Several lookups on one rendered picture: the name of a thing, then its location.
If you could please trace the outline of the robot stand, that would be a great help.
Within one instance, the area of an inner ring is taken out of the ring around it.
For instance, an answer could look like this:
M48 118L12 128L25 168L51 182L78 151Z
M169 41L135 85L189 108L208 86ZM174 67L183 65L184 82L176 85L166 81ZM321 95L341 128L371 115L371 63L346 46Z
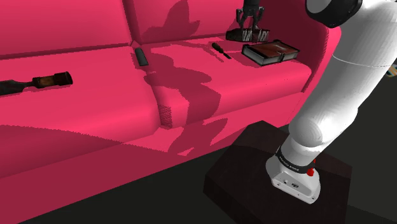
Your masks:
M287 133L260 121L248 125L205 175L204 193L237 224L345 224L350 165L326 154L316 158L321 191L313 203L271 182L266 161Z

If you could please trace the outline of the dark brown glass bottle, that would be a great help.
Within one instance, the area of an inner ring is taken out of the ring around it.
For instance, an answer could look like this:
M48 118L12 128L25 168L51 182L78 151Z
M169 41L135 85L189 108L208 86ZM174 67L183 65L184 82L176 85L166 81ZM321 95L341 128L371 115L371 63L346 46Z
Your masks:
M0 96L21 93L27 87L46 88L53 86L72 85L73 79L69 72L55 73L51 76L35 77L29 82L15 80L0 81Z

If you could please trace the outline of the black remote control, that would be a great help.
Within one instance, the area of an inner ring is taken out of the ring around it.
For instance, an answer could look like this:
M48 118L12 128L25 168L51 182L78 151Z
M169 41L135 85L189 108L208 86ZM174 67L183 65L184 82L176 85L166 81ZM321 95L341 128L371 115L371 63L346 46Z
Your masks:
M142 48L135 48L134 51L135 51L135 55L136 55L138 64L140 66L148 66L149 63L148 63L148 60L147 60L147 58L146 58L146 56L144 54L143 49Z

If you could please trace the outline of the pink sofa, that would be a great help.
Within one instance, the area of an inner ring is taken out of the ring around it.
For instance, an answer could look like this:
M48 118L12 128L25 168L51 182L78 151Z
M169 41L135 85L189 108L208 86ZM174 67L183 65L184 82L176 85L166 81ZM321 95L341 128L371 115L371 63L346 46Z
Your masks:
M309 18L305 0L260 0L260 27L300 50L262 67L225 37L242 4L0 0L0 81L64 71L73 78L0 96L0 224L229 146L252 123L289 123L341 31Z

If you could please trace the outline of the brown hardcover book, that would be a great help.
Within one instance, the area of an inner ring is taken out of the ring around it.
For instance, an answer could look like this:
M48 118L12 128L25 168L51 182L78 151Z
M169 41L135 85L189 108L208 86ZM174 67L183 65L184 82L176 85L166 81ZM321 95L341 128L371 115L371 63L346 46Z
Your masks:
M259 66L292 60L297 58L299 53L299 49L280 40L254 45L245 44L242 47L242 54Z

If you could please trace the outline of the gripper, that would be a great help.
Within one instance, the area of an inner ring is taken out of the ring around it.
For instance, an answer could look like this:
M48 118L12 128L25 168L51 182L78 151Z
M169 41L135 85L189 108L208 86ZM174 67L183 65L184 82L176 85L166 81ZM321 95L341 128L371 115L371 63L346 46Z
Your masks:
M258 22L262 19L264 7L260 6L260 0L244 0L243 7L236 9L236 21L241 30L244 29L244 23L249 16L249 10L253 11L252 30L259 30Z

